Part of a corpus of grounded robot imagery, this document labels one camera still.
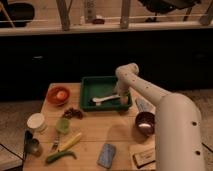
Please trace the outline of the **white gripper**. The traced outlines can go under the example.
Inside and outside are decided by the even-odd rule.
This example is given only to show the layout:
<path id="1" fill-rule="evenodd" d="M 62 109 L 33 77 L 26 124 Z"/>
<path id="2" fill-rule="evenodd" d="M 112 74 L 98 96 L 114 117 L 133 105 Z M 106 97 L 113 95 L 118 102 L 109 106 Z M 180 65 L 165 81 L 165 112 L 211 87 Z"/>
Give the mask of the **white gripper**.
<path id="1" fill-rule="evenodd" d="M 129 100 L 129 86 L 123 81 L 117 81 L 114 91 L 120 96 L 120 103 L 126 105 Z"/>

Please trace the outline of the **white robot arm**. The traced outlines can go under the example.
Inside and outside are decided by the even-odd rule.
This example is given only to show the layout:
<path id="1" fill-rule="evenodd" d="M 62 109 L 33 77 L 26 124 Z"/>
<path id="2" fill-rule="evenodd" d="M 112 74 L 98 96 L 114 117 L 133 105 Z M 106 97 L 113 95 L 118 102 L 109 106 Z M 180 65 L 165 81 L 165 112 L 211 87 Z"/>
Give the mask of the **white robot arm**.
<path id="1" fill-rule="evenodd" d="M 116 92 L 133 88 L 155 106 L 156 171 L 206 171 L 201 112 L 187 96 L 167 91 L 138 76 L 136 63 L 119 66 Z"/>

